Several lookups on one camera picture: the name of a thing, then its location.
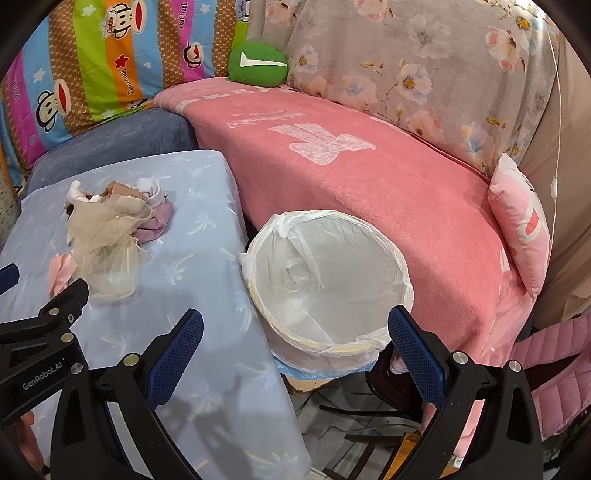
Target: blue stripe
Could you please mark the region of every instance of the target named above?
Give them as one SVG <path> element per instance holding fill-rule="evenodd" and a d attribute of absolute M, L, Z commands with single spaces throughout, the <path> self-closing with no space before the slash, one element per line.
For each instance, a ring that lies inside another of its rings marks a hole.
<path fill-rule="evenodd" d="M 25 181 L 22 177 L 22 170 L 18 164 L 17 154 L 12 147 L 10 135 L 8 134 L 8 124 L 6 115 L 6 106 L 4 102 L 0 102 L 0 143 L 2 144 L 2 151 L 4 152 L 4 159 L 8 166 L 8 173 L 14 186 L 22 186 Z"/>
<path fill-rule="evenodd" d="M 134 46 L 135 71 L 138 77 L 139 87 L 144 98 L 153 97 L 164 88 L 162 76 L 162 60 L 158 49 L 158 15 L 157 2 L 146 2 L 148 7 L 146 25 L 142 33 L 132 35 Z"/>
<path fill-rule="evenodd" d="M 209 12 L 203 13 L 201 11 L 203 5 L 209 5 Z M 213 26 L 215 24 L 216 8 L 216 0 L 195 0 L 193 23 L 191 25 L 191 43 L 198 41 L 203 47 L 205 78 L 213 77 Z"/>
<path fill-rule="evenodd" d="M 49 21 L 45 19 L 22 48 L 22 76 L 27 85 L 29 106 L 33 115 L 37 111 L 37 98 L 39 94 L 44 90 L 52 92 L 54 87 L 54 79 L 51 74 L 51 64 L 49 62 L 48 37 Z M 45 74 L 40 82 L 35 82 L 33 75 L 39 72 L 39 69 L 44 71 Z M 56 115 L 56 124 L 49 133 L 39 127 L 34 117 L 33 123 L 35 123 L 37 134 L 46 150 L 51 150 L 72 138 L 64 126 L 61 115 Z"/>

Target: white and pink pillow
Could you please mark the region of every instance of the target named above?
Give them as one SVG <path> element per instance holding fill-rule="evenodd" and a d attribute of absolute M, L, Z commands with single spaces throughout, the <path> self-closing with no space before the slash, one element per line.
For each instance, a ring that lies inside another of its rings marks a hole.
<path fill-rule="evenodd" d="M 550 233 L 534 188 L 507 154 L 496 166 L 488 201 L 521 279 L 535 300 L 542 290 L 550 260 Z"/>

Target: pink puffer garment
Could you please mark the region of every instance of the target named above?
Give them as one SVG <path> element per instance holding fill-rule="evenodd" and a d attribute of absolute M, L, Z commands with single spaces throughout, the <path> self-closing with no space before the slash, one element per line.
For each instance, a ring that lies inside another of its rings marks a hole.
<path fill-rule="evenodd" d="M 591 404 L 591 313 L 540 330 L 513 347 L 511 358 L 524 369 L 577 354 L 532 392 L 542 440 L 564 430 Z"/>

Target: floor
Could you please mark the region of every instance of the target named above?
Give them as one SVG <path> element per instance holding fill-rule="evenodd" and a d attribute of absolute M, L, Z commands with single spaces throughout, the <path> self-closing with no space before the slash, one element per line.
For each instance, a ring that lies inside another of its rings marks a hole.
<path fill-rule="evenodd" d="M 331 382 L 312 394 L 291 397 L 300 430 L 313 470 L 305 480 L 323 480 L 322 470 L 330 466 L 347 476 L 357 463 L 365 446 L 345 440 L 347 433 L 403 435 L 416 432 L 418 425 L 388 418 L 340 416 L 319 410 L 319 406 L 346 410 L 392 410 L 374 396 L 365 382 L 365 374 L 352 374 Z M 377 447 L 358 480 L 376 480 L 390 457 L 391 450 Z"/>

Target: purple stripe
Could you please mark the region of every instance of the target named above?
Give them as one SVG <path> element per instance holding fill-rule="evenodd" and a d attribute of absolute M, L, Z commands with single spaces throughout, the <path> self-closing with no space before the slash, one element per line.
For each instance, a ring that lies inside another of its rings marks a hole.
<path fill-rule="evenodd" d="M 193 26 L 193 11 L 195 0 L 170 0 L 170 6 L 177 21 L 179 41 L 179 61 L 184 73 L 185 82 L 203 78 L 203 64 L 198 69 L 189 68 L 183 57 L 183 50 L 191 42 L 191 28 Z"/>
<path fill-rule="evenodd" d="M 14 134 L 25 154 L 26 165 L 32 167 L 35 160 L 41 157 L 46 149 L 37 133 L 34 123 L 35 115 L 29 106 L 25 79 L 22 76 L 22 53 L 17 55 L 8 70 L 8 79 L 8 101 L 16 130 Z"/>

